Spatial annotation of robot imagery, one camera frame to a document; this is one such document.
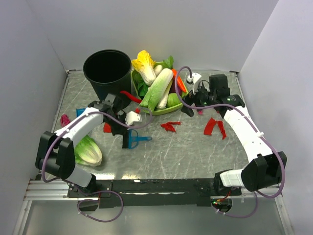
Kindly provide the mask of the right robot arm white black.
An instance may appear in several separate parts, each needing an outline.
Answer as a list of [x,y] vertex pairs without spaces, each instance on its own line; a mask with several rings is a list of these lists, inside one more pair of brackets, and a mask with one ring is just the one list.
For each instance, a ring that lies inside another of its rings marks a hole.
[[230,188],[246,188],[248,191],[258,191],[273,185],[283,185],[284,168],[287,157],[284,152],[276,152],[264,139],[264,134],[258,130],[252,121],[247,107],[241,97],[231,94],[227,76],[216,74],[209,77],[209,88],[205,88],[201,75],[193,73],[186,82],[192,85],[192,90],[183,98],[185,105],[182,112],[192,117],[192,105],[201,110],[213,106],[225,122],[232,128],[242,144],[248,165],[243,169],[220,171],[214,177],[214,191],[225,195]]

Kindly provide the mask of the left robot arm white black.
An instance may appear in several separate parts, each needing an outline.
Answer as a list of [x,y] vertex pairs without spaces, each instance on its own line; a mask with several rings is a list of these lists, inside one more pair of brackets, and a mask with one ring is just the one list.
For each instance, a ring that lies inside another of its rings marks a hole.
[[102,123],[111,127],[113,135],[127,133],[125,124],[126,113],[123,100],[108,94],[104,100],[94,101],[84,112],[62,129],[52,133],[44,132],[40,137],[35,167],[79,187],[79,191],[86,197],[96,193],[96,177],[83,170],[76,164],[75,146],[91,130]]

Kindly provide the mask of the blue hand brush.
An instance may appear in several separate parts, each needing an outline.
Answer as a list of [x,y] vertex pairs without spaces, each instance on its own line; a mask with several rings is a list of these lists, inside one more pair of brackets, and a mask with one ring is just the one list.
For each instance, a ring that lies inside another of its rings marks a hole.
[[151,141],[152,139],[152,137],[140,136],[136,130],[130,129],[128,130],[128,140],[126,147],[128,149],[134,149],[139,145],[141,141]]

